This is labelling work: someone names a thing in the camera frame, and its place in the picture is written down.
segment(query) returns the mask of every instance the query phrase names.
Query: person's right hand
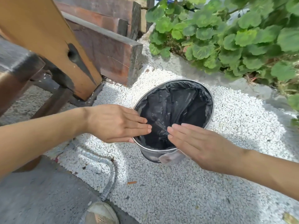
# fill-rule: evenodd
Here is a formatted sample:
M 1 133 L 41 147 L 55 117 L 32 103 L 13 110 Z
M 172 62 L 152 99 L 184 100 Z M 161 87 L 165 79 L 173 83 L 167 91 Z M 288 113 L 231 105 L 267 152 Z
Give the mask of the person's right hand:
M 173 124 L 167 131 L 170 142 L 201 168 L 236 175 L 246 149 L 234 145 L 216 132 L 190 124 Z
M 86 132 L 106 143 L 131 142 L 133 137 L 149 134 L 152 126 L 138 112 L 120 105 L 84 107 Z

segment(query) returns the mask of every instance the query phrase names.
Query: gray concrete floor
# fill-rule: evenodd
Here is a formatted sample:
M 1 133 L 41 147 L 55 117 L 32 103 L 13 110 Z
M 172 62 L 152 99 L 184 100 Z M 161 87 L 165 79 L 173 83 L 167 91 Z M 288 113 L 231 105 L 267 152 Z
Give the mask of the gray concrete floor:
M 77 224 L 99 192 L 43 156 L 32 171 L 11 173 L 0 181 L 1 224 Z M 122 224 L 138 222 L 109 203 Z

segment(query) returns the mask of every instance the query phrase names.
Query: silver hose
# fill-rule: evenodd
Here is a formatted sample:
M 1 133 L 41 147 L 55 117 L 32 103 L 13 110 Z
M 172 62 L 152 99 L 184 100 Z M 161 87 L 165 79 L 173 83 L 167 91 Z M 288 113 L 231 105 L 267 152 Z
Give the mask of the silver hose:
M 75 149 L 81 155 L 83 155 L 83 156 L 85 156 L 85 157 L 87 157 L 87 158 L 89 158 L 89 159 L 91 159 L 95 162 L 103 163 L 103 164 L 106 164 L 107 166 L 109 166 L 109 168 L 110 168 L 110 178 L 109 178 L 109 181 L 108 181 L 106 187 L 104 188 L 104 190 L 102 192 L 102 195 L 100 197 L 101 201 L 104 202 L 107 199 L 107 196 L 111 192 L 111 190 L 114 186 L 114 183 L 115 183 L 116 169 L 115 169 L 114 163 L 109 158 L 102 157 L 100 155 L 94 154 L 93 152 L 82 148 L 79 143 L 76 143 L 76 144 L 73 143 L 73 145 L 75 146 Z

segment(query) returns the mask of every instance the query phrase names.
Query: foliage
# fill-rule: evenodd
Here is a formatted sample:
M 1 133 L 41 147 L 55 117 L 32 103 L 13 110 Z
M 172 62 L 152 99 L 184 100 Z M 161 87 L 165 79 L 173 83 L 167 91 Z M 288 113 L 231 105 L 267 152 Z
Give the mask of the foliage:
M 251 76 L 276 86 L 294 81 L 297 69 L 293 63 L 299 60 L 299 0 L 206 1 L 167 4 L 161 0 L 149 9 L 146 19 L 156 23 L 150 36 L 151 53 L 166 58 L 175 52 L 207 74 L 222 71 L 231 80 Z M 197 4 L 205 5 L 193 13 L 183 7 Z M 243 9 L 249 11 L 241 15 Z M 229 25 L 234 12 L 239 12 L 238 18 Z M 299 110 L 299 86 L 286 90 L 290 105 Z

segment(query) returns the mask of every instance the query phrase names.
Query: black trash bag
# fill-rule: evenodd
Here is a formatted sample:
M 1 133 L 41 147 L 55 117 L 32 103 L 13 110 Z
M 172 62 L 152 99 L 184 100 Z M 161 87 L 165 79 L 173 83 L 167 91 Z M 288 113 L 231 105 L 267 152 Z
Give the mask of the black trash bag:
M 211 118 L 213 99 L 197 82 L 180 80 L 165 83 L 150 91 L 138 102 L 135 110 L 152 125 L 152 132 L 136 137 L 144 147 L 155 150 L 175 148 L 168 140 L 167 127 L 188 123 L 204 128 Z

